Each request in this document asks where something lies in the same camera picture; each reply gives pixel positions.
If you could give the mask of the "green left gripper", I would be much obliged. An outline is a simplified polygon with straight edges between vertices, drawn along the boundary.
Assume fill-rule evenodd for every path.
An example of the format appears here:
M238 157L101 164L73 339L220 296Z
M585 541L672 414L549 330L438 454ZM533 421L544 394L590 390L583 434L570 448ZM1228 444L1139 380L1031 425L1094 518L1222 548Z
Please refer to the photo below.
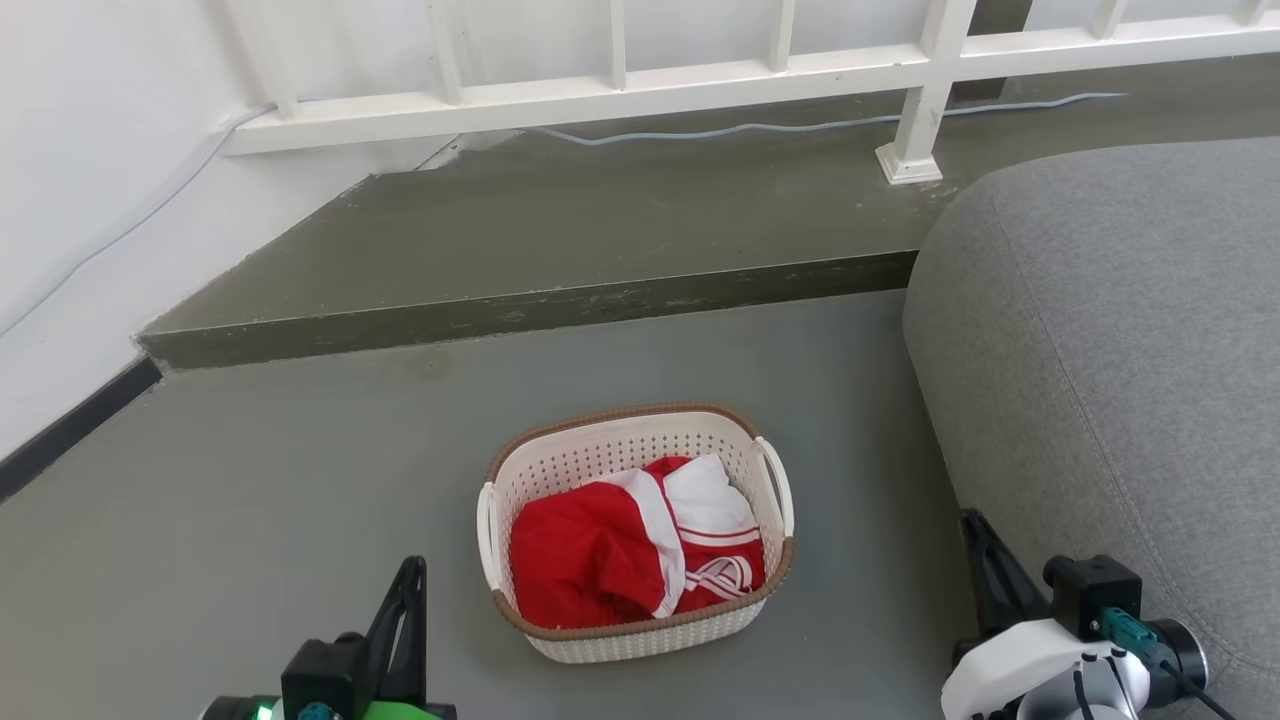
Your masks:
M426 564L406 559L396 574L367 633L375 691L404 691L407 701L426 700ZM276 696L220 696L201 719L343 719L325 703L311 703L288 715ZM358 719L457 719L453 705L425 708L372 701Z

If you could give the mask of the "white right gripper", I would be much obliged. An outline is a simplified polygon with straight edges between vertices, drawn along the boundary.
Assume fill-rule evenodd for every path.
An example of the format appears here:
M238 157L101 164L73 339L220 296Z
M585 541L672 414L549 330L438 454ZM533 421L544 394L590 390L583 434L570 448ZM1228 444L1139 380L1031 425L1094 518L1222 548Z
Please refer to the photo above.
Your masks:
M1151 700L1146 666L1041 620L1048 602L984 518L963 510L963 538L978 632L997 635L961 657L941 691L943 716L1135 719Z

